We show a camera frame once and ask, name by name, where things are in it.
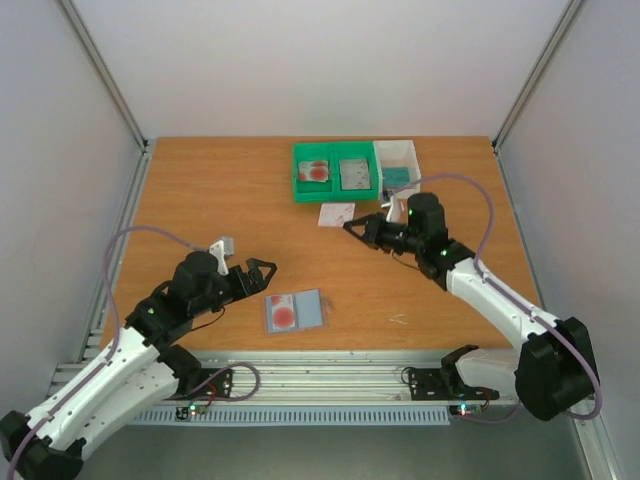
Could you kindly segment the card with magnetic stripe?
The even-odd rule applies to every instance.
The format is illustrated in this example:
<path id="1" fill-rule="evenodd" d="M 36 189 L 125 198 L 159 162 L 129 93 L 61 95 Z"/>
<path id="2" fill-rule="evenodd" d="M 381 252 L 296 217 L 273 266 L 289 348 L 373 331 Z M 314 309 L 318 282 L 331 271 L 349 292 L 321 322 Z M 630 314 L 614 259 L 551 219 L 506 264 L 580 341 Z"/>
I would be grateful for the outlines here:
<path id="1" fill-rule="evenodd" d="M 354 203 L 323 203 L 320 207 L 318 226 L 341 228 L 354 219 Z"/>

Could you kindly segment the white floral VIP card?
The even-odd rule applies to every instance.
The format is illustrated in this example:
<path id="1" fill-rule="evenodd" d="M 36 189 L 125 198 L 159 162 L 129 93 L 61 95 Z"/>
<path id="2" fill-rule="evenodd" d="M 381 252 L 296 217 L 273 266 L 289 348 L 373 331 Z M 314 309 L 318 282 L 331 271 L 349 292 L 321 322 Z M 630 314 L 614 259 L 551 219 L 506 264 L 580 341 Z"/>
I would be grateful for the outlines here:
<path id="1" fill-rule="evenodd" d="M 341 159 L 339 169 L 342 190 L 369 190 L 371 188 L 371 174 L 365 158 Z"/>

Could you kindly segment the teal card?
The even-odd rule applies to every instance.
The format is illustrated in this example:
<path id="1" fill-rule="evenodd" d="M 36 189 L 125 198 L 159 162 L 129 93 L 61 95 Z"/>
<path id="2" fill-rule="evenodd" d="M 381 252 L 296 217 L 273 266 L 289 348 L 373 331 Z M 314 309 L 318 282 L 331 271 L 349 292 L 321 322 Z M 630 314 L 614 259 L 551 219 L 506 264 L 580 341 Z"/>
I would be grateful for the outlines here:
<path id="1" fill-rule="evenodd" d="M 398 188 L 411 182 L 407 167 L 384 167 L 381 171 L 384 188 Z"/>

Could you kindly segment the red circles card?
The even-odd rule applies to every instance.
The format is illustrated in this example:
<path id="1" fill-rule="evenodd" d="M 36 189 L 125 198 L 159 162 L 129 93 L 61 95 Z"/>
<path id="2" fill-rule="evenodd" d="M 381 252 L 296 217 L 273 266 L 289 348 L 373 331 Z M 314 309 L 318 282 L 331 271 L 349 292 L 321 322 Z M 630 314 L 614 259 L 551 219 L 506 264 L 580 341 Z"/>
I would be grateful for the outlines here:
<path id="1" fill-rule="evenodd" d="M 295 297 L 292 294 L 269 296 L 266 300 L 267 323 L 270 332 L 297 328 Z"/>

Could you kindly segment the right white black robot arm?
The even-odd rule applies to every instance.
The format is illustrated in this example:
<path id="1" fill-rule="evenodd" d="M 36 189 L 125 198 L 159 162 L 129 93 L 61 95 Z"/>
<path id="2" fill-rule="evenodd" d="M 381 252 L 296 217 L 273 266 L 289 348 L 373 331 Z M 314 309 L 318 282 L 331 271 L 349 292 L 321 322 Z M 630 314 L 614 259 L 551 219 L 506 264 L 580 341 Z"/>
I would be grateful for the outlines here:
<path id="1" fill-rule="evenodd" d="M 344 229 L 368 247 L 386 254 L 411 254 L 423 276 L 464 301 L 510 343 L 509 354 L 461 347 L 441 361 L 444 390 L 460 397 L 486 388 L 513 397 L 535 418 L 549 421 L 594 401 L 584 419 L 602 409 L 601 382 L 587 327 L 537 307 L 494 275 L 478 253 L 450 237 L 444 207 L 432 193 L 409 197 L 408 221 L 375 213 L 348 221 Z"/>

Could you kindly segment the red patterned card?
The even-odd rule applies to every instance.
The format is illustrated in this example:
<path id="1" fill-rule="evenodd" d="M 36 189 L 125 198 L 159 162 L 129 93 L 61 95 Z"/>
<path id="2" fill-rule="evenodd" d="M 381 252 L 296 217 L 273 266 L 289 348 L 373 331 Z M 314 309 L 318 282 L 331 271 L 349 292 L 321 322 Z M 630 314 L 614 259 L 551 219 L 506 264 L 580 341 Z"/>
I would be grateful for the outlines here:
<path id="1" fill-rule="evenodd" d="M 300 182 L 324 183 L 329 180 L 327 160 L 302 161 L 297 164 L 297 180 Z"/>

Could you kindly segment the left green bin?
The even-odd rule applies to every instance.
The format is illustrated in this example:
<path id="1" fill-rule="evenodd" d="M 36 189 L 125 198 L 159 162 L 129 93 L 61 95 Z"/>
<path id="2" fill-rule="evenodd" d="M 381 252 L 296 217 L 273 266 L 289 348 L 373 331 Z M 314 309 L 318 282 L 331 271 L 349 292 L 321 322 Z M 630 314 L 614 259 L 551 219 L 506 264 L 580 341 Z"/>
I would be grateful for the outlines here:
<path id="1" fill-rule="evenodd" d="M 295 143 L 292 149 L 292 189 L 296 203 L 323 203 L 333 198 L 332 145 Z"/>

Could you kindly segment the green bin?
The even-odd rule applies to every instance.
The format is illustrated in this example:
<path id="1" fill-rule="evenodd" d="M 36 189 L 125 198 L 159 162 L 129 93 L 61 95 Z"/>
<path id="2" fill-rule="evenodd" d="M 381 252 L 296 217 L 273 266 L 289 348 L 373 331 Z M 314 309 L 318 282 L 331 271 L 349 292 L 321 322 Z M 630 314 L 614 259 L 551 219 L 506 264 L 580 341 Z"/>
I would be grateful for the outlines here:
<path id="1" fill-rule="evenodd" d="M 333 143 L 330 160 L 334 200 L 359 202 L 378 198 L 379 175 L 372 141 Z"/>
<path id="2" fill-rule="evenodd" d="M 332 145 L 295 143 L 292 149 L 292 189 L 296 203 L 323 203 L 333 198 Z"/>

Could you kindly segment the middle green bin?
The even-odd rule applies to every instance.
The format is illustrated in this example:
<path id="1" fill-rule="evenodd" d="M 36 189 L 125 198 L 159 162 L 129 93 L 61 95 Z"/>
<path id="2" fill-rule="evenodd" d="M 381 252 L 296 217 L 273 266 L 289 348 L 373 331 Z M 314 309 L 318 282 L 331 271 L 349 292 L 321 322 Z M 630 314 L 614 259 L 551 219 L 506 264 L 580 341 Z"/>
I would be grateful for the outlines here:
<path id="1" fill-rule="evenodd" d="M 372 141 L 333 143 L 330 160 L 334 200 L 359 202 L 378 198 L 379 175 Z"/>

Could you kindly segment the left circuit board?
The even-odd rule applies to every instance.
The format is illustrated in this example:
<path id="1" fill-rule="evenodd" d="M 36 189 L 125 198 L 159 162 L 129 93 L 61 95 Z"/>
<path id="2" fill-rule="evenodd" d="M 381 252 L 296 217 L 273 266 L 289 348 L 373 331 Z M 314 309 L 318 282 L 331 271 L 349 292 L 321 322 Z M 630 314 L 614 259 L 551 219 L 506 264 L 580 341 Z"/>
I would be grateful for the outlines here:
<path id="1" fill-rule="evenodd" d="M 179 422 L 191 421 L 194 418 L 205 415 L 207 410 L 208 408 L 206 406 L 196 404 L 177 407 L 174 412 L 174 420 Z"/>

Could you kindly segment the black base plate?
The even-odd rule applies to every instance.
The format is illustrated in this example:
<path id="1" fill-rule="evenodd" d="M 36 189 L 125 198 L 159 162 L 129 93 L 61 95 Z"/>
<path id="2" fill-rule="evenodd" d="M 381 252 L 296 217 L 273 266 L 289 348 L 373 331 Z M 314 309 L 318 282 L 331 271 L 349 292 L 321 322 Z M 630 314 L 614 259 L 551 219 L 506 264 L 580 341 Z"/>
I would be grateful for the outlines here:
<path id="1" fill-rule="evenodd" d="M 203 368 L 198 373 L 189 374 L 179 382 L 177 391 L 170 400 L 203 400 L 211 395 L 229 398 L 231 394 L 233 371 Z"/>
<path id="2" fill-rule="evenodd" d="M 450 379 L 436 368 L 405 367 L 401 381 L 408 386 L 412 401 L 493 401 L 500 398 L 497 391 L 469 387 L 458 378 Z"/>

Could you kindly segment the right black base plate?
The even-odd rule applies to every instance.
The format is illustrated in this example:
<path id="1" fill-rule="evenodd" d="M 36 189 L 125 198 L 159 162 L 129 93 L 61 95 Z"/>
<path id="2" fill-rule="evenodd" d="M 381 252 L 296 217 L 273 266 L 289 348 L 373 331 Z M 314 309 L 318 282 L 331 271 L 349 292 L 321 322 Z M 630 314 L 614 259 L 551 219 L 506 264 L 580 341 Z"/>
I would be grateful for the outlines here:
<path id="1" fill-rule="evenodd" d="M 497 391 L 469 387 L 458 378 L 450 379 L 436 368 L 405 367 L 401 381 L 408 386 L 412 401 L 493 401 L 500 398 Z"/>

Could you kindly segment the left aluminium corner post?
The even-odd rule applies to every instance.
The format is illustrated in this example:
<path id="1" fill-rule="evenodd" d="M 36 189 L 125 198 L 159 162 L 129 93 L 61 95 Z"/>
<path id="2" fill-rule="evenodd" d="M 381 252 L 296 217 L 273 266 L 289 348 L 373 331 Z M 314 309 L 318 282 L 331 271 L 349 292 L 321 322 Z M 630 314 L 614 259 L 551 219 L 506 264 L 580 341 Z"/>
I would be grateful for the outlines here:
<path id="1" fill-rule="evenodd" d="M 71 30 L 76 36 L 82 50 L 86 54 L 89 63 L 95 70 L 99 80 L 102 82 L 113 101 L 116 110 L 126 124 L 134 142 L 142 152 L 145 152 L 149 141 L 143 134 L 138 121 L 128 105 L 128 102 L 117 85 L 117 82 L 101 54 L 89 28 L 82 18 L 76 3 L 72 0 L 56 0 L 55 3 L 60 8 L 64 18 L 70 25 Z"/>

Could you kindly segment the aluminium corner post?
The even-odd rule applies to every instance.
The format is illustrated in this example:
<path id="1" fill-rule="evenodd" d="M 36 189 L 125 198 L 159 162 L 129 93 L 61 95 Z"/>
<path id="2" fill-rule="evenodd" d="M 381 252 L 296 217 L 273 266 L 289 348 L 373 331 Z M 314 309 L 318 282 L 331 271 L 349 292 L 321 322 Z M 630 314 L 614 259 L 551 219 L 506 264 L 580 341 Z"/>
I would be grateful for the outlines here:
<path id="1" fill-rule="evenodd" d="M 587 4 L 586 0 L 567 1 L 551 33 L 547 37 L 540 53 L 536 57 L 522 87 L 515 97 L 504 121 L 501 123 L 492 140 L 492 149 L 498 156 L 507 138 L 514 129 L 524 110 L 533 97 L 536 89 L 549 70 L 562 44 L 578 20 L 581 11 Z"/>
<path id="2" fill-rule="evenodd" d="M 102 82 L 113 101 L 116 110 L 126 124 L 134 142 L 142 152 L 145 152 L 149 141 L 143 134 L 138 121 L 128 105 L 128 102 L 117 85 L 117 82 L 101 54 L 89 28 L 82 18 L 76 3 L 72 0 L 56 0 L 55 3 L 60 8 L 64 18 L 70 25 L 71 30 L 76 36 L 82 50 L 86 54 L 89 63 L 95 70 L 99 80 Z"/>

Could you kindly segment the right aluminium corner post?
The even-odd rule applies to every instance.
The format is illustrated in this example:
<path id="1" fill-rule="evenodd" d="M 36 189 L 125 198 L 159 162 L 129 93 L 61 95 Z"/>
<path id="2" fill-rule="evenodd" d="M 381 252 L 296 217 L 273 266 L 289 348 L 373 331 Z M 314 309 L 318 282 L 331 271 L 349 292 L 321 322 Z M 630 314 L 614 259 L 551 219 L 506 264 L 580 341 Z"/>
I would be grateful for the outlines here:
<path id="1" fill-rule="evenodd" d="M 536 57 L 522 87 L 515 97 L 504 121 L 501 123 L 492 140 L 492 149 L 498 156 L 507 138 L 514 129 L 524 110 L 533 97 L 536 89 L 549 70 L 562 44 L 578 20 L 581 11 L 587 4 L 586 0 L 567 1 L 551 33 L 547 37 L 540 53 Z"/>

